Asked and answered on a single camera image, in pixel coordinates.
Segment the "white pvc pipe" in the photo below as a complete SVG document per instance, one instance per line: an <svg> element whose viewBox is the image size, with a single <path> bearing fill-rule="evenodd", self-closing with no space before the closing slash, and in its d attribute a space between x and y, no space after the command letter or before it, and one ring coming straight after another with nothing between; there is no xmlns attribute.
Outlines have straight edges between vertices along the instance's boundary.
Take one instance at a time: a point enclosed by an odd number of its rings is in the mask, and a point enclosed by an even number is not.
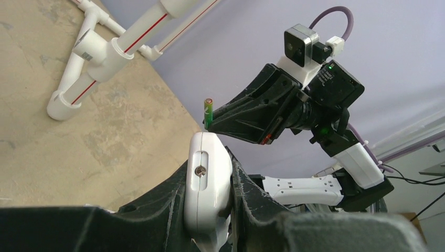
<svg viewBox="0 0 445 252"><path fill-rule="evenodd" d="M168 35L159 45L159 52L165 51L170 47L177 39L182 36L188 29L190 29L195 23L197 23L205 14L207 14L212 8L214 8L221 0L208 0L203 3L196 11L194 11L184 22L182 22L170 35Z"/></svg>
<svg viewBox="0 0 445 252"><path fill-rule="evenodd" d="M82 35L89 29L94 30L97 22L98 16L94 12L86 13L76 41L79 40L80 37L82 37ZM79 78L84 62L85 60L83 58L77 56L73 52L71 53L65 71L60 79L58 90L67 90Z"/></svg>
<svg viewBox="0 0 445 252"><path fill-rule="evenodd" d="M63 98L71 105L78 105L96 89L97 85L99 85L99 82L94 80L87 72L84 72L75 84L63 94Z"/></svg>
<svg viewBox="0 0 445 252"><path fill-rule="evenodd" d="M135 53L171 19L164 6L156 3L118 38L118 46L126 54Z"/></svg>
<svg viewBox="0 0 445 252"><path fill-rule="evenodd" d="M122 26L120 26L116 21L114 21L113 19L111 19L111 17L107 18L107 20L103 23L104 26L106 26L108 29L110 29L111 31L113 31L114 33L116 33L118 36L122 36L122 34L124 34L125 32L125 28L123 28ZM152 53L151 53L151 47L146 46L146 45L142 45L138 51L144 56L144 57L148 57L149 60L154 60L151 59Z"/></svg>

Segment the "pvc pipe elbow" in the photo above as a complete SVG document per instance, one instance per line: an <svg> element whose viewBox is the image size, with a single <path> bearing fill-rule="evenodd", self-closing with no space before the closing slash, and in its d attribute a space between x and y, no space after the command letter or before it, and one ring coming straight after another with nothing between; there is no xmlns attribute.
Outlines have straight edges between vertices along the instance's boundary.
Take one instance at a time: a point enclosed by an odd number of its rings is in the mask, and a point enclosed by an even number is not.
<svg viewBox="0 0 445 252"><path fill-rule="evenodd" d="M158 50L157 46L154 46L153 48L143 46L139 49L139 51L141 52L141 55L149 61L155 61L163 54Z"/></svg>
<svg viewBox="0 0 445 252"><path fill-rule="evenodd" d="M88 74L98 82L106 82L134 58L134 54L126 54L112 38L106 45L106 57L100 64L90 64Z"/></svg>
<svg viewBox="0 0 445 252"><path fill-rule="evenodd" d="M162 6L173 18L179 18L184 15L198 0L160 0Z"/></svg>
<svg viewBox="0 0 445 252"><path fill-rule="evenodd" d="M93 64L100 64L107 56L107 43L94 30L89 29L76 42L72 52Z"/></svg>
<svg viewBox="0 0 445 252"><path fill-rule="evenodd" d="M65 92L57 90L52 93L51 99L49 100L48 106L46 107L46 112L54 120L63 121L73 117L82 106L81 103L71 105L68 103L63 94Z"/></svg>
<svg viewBox="0 0 445 252"><path fill-rule="evenodd" d="M77 7L85 12L85 16L94 14L98 17L98 22L103 25L107 22L108 18L110 18L110 15L106 13L104 10L102 10L101 7L97 6L92 1L88 0L72 0L74 3L77 4Z"/></svg>

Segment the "black mount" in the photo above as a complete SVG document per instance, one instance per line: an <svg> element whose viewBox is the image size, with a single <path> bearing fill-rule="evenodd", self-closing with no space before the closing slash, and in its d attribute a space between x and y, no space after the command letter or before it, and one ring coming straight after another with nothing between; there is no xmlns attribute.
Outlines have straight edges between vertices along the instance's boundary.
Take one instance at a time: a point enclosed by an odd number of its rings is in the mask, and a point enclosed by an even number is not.
<svg viewBox="0 0 445 252"><path fill-rule="evenodd" d="M342 208L346 212L360 212L394 190L394 186L386 176L384 177L385 180L380 184L363 189L355 183L345 169L340 169L332 175L337 178L342 187L343 200L337 207Z"/></svg>
<svg viewBox="0 0 445 252"><path fill-rule="evenodd" d="M347 108L364 87L331 60L308 87L273 64L267 64L239 95L214 112L209 132L246 142L271 144L284 129L294 134L311 130L333 156L358 142L347 129Z"/></svg>

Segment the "battery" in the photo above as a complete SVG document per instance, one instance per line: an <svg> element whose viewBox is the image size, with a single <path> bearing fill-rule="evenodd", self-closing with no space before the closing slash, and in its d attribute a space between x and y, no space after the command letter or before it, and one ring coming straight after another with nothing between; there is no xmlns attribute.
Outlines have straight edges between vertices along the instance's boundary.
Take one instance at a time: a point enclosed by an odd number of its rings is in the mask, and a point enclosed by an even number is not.
<svg viewBox="0 0 445 252"><path fill-rule="evenodd" d="M207 98L204 100L204 128L207 129L213 121L213 100Z"/></svg>

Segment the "purple cable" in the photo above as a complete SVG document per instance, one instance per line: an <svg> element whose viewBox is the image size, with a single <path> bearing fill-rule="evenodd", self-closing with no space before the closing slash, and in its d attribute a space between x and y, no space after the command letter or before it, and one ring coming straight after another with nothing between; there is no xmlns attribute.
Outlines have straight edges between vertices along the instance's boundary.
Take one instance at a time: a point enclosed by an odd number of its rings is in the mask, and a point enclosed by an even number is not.
<svg viewBox="0 0 445 252"><path fill-rule="evenodd" d="M343 12L346 15L346 18L348 20L348 24L345 30L345 33L342 35L342 38L346 41L348 37L351 35L352 27L354 26L354 16L352 15L352 12L350 9L346 8L345 6L335 6L332 8L329 8L325 11L323 11L309 26L309 29L314 28L314 26L327 14L333 13L333 12Z"/></svg>
<svg viewBox="0 0 445 252"><path fill-rule="evenodd" d="M368 145L365 145L365 140L363 140L362 136L358 133L358 131L350 124L348 123L349 129L354 133L354 135L357 137L360 144L363 145L363 148L365 148L365 151L368 153L368 155L371 157L371 159L374 161L374 163L379 167L381 170L393 173L394 171L384 165L381 165L378 163L377 157L374 155L374 153L371 151L371 149L368 147Z"/></svg>

